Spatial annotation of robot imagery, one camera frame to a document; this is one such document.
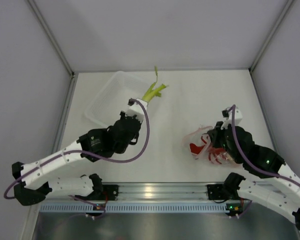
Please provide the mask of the clear zip top bag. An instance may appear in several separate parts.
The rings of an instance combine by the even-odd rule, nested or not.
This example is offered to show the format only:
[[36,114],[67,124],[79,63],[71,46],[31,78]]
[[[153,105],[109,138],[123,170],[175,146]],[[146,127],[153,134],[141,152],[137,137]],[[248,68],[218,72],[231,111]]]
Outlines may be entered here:
[[236,168],[234,160],[223,148],[212,146],[208,131],[212,126],[201,125],[197,130],[183,137],[181,144],[194,160],[201,161],[206,165],[225,168]]

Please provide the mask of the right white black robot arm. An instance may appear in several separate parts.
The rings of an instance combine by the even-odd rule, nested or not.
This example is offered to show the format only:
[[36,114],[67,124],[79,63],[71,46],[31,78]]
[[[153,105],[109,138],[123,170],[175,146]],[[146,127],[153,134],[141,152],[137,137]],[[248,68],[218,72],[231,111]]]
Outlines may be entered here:
[[207,132],[214,148],[222,148],[250,175],[277,189],[264,188],[232,172],[223,182],[223,192],[230,199],[243,198],[285,217],[300,231],[300,177],[274,150],[255,144],[252,135],[240,126],[222,128],[222,122]]

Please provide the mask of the fake green leek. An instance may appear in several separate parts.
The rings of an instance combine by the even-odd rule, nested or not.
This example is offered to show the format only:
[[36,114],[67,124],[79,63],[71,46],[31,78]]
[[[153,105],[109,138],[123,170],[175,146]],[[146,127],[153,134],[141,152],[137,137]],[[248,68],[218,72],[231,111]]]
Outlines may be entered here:
[[162,90],[168,87],[168,85],[165,85],[163,83],[160,86],[156,87],[159,80],[158,67],[156,65],[154,66],[154,73],[155,73],[155,81],[150,85],[150,87],[147,89],[147,91],[141,98],[143,101],[147,103],[149,103],[154,97],[161,98]]

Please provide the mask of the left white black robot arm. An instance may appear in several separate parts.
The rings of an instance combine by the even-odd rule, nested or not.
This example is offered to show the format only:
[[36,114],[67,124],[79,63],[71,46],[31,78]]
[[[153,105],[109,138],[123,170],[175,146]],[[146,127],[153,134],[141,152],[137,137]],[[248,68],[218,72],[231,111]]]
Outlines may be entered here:
[[118,163],[114,154],[124,154],[138,143],[144,113],[120,113],[120,118],[106,128],[95,128],[54,154],[32,163],[15,162],[11,166],[14,183],[12,199],[23,206],[38,204],[48,198],[71,197],[81,201],[104,200],[101,177],[85,170],[99,160]]

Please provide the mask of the red fake lobster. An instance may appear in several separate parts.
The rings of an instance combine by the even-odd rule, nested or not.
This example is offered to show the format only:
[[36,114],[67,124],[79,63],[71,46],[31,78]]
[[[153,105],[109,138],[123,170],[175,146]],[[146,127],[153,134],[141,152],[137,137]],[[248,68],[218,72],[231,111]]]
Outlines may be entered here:
[[189,150],[195,160],[204,160],[213,165],[225,165],[228,162],[226,151],[212,147],[208,134],[202,134],[197,143],[191,142]]

